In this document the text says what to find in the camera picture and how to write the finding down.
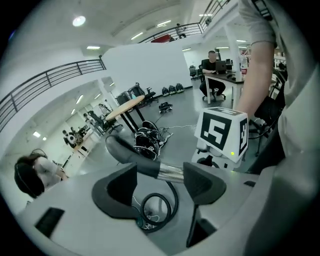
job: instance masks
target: gray t-shirt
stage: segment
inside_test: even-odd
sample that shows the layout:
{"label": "gray t-shirt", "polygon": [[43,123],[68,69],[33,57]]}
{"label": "gray t-shirt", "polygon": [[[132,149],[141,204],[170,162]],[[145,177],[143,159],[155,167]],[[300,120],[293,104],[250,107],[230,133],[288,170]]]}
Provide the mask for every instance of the gray t-shirt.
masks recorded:
{"label": "gray t-shirt", "polygon": [[249,27],[251,43],[277,44],[285,54],[288,81],[284,85],[285,109],[278,130],[286,156],[320,148],[320,67],[304,35],[276,3],[263,1],[272,21],[262,17],[251,0],[239,0],[239,13]]}

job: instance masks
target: white wall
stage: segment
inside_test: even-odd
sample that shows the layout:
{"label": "white wall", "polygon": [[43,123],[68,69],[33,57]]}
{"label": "white wall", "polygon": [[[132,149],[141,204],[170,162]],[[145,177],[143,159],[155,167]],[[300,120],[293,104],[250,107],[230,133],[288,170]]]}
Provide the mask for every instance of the white wall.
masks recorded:
{"label": "white wall", "polygon": [[70,126],[66,122],[56,127],[55,131],[41,146],[41,149],[46,153],[48,159],[60,164],[64,164],[68,157],[73,154],[72,148],[66,145],[64,141],[63,130],[71,132]]}
{"label": "white wall", "polygon": [[6,153],[9,144],[16,136],[18,131],[44,106],[52,102],[54,99],[77,88],[79,85],[100,79],[102,77],[108,77],[107,70],[96,71],[75,78],[64,81],[35,97],[26,106],[24,106],[18,113],[16,113],[8,124],[3,128],[0,133],[0,159]]}
{"label": "white wall", "polygon": [[77,113],[74,113],[73,116],[65,122],[75,130],[77,130],[78,127],[84,127],[86,125],[85,121]]}
{"label": "white wall", "polygon": [[102,60],[115,83],[116,97],[139,82],[156,95],[162,88],[181,83],[192,86],[186,60],[180,46],[171,43],[140,43],[109,49]]}

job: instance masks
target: railing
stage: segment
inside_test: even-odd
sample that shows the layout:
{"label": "railing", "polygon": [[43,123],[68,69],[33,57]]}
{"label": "railing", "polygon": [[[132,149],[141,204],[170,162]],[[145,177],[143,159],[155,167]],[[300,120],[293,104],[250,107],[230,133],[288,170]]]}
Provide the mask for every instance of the railing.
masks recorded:
{"label": "railing", "polygon": [[177,33],[177,30],[179,28],[182,28],[181,34],[185,34],[186,37],[196,35],[196,34],[202,34],[202,32],[203,32],[203,30],[200,26],[200,23],[190,23],[190,24],[176,26],[176,27],[161,31],[161,32],[156,33],[152,36],[149,36],[148,38],[140,41],[139,43],[149,43],[157,38],[160,38],[160,37],[166,36],[166,35],[171,36],[174,40],[178,40],[178,39],[180,39],[180,37]]}
{"label": "railing", "polygon": [[217,15],[217,13],[222,10],[222,8],[229,3],[230,0],[211,0],[206,7],[202,17],[199,21],[203,31],[208,27],[211,20]]}
{"label": "railing", "polygon": [[0,101],[0,132],[19,110],[46,90],[69,79],[105,69],[101,59],[90,59],[57,66],[31,77]]}

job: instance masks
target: ceiling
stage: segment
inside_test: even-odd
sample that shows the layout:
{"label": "ceiling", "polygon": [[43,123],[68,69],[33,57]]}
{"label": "ceiling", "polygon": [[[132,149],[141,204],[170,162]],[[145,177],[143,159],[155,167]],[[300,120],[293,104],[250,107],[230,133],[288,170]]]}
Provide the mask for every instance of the ceiling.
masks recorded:
{"label": "ceiling", "polygon": [[[104,53],[127,44],[150,26],[168,19],[171,24],[181,23],[185,14],[180,4],[184,1],[190,0],[44,0],[14,33],[8,49],[11,57],[51,45],[81,47],[85,56],[97,53],[86,52],[88,45],[99,45]],[[74,27],[72,21],[78,16],[85,16],[86,21]],[[157,28],[154,33],[167,28]]]}

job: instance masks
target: gray floor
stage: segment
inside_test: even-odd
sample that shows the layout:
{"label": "gray floor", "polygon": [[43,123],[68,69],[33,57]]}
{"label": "gray floor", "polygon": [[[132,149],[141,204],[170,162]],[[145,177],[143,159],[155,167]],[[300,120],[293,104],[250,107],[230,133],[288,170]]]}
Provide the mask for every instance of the gray floor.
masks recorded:
{"label": "gray floor", "polygon": [[[159,103],[153,102],[151,106],[145,106],[140,109],[146,120],[155,122],[158,128],[174,127],[174,126],[194,126],[197,124],[199,112],[203,108],[208,107],[232,107],[231,92],[226,91],[226,100],[220,102],[212,102],[210,105],[202,100],[202,92],[199,90],[200,81],[192,80],[193,88],[187,89],[184,93],[175,94],[167,97],[158,98]],[[173,104],[173,110],[164,114],[159,114],[158,106],[160,103],[168,102]],[[142,125],[138,114],[133,111],[130,113],[138,126]],[[118,132],[113,131],[112,134],[119,134],[128,142],[134,144],[134,135],[123,123],[123,128],[119,127]],[[169,129],[173,135],[168,139],[167,144],[161,149],[160,159],[162,162],[182,166],[183,162],[190,162],[195,152],[197,138],[194,136],[195,127],[176,127]],[[80,167],[79,174],[94,172],[105,169],[118,164],[108,152],[105,146],[105,136],[88,155],[86,160]],[[248,150],[246,152],[245,161],[235,171],[246,172],[255,160],[258,139],[249,140]],[[186,240],[189,233],[191,218],[193,214],[193,203],[188,195],[185,187],[175,184],[179,194],[179,211],[177,216],[167,224],[163,229],[149,234],[148,237],[167,255],[174,255],[186,249]],[[138,175],[138,186],[134,192],[134,196],[141,202],[143,198],[150,193],[161,193],[168,198],[170,203],[174,205],[172,192],[168,185],[159,180]]]}

